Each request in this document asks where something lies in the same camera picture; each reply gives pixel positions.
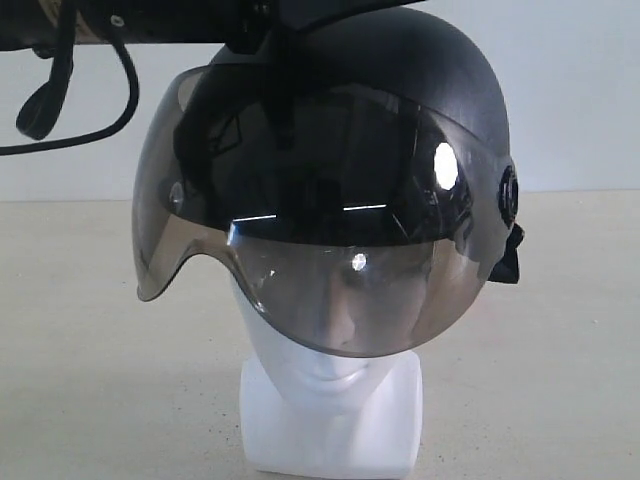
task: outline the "helmet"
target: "helmet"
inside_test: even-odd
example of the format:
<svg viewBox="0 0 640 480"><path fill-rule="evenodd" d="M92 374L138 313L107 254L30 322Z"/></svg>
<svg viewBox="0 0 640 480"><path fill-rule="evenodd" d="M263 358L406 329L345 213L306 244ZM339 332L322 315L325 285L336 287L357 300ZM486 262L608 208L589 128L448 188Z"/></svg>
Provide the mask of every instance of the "helmet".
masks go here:
<svg viewBox="0 0 640 480"><path fill-rule="evenodd" d="M377 357L518 280L518 183L500 86L434 16L391 8L179 75L133 204L138 294L220 260L272 327Z"/></svg>

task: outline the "floor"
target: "floor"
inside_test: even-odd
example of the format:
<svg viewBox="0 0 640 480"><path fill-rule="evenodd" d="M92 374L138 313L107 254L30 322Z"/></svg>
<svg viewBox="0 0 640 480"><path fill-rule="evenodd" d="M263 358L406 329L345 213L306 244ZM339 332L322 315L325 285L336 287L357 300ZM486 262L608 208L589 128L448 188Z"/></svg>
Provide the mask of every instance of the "floor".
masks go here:
<svg viewBox="0 0 640 480"><path fill-rule="evenodd" d="M417 479L640 472L640 192L524 195L522 282L418 349ZM0 479L275 480L244 463L250 345L222 267L135 295L128 203L0 204Z"/></svg>

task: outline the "white wall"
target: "white wall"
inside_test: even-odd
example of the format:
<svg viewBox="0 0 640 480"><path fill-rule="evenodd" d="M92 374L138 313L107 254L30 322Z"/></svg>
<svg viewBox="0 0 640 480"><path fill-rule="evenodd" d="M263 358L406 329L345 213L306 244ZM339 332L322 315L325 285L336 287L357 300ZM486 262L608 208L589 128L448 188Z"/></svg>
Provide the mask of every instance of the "white wall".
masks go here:
<svg viewBox="0 0 640 480"><path fill-rule="evenodd" d="M502 82L513 156L526 190L640 187L640 8L632 0L431 0L418 8L465 31ZM128 199L155 107L180 71L218 46L137 46L142 99L118 136L94 145L0 157L0 201ZM0 55L0 144L22 143L15 115L48 75L30 52ZM52 138L111 123L127 85L109 47L78 48Z"/></svg>

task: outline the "tinted visor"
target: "tinted visor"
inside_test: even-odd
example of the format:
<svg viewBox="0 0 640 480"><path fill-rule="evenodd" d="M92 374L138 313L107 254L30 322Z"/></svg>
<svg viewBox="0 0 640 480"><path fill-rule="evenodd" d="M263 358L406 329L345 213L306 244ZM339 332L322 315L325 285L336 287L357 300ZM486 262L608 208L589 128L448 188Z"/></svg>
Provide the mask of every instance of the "tinted visor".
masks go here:
<svg viewBox="0 0 640 480"><path fill-rule="evenodd" d="M375 357L431 340L503 256L511 159L395 95L272 75L213 66L170 86L135 186L140 298L207 254L302 345Z"/></svg>

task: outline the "mannequin face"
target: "mannequin face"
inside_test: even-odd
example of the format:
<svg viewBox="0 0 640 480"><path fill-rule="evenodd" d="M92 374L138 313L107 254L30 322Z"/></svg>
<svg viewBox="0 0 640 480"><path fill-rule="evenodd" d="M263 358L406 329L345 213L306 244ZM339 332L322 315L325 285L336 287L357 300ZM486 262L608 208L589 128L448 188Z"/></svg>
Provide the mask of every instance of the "mannequin face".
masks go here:
<svg viewBox="0 0 640 480"><path fill-rule="evenodd" d="M395 365L397 355L344 358L297 344L271 327L231 282L258 359L294 408L330 415L357 411Z"/></svg>

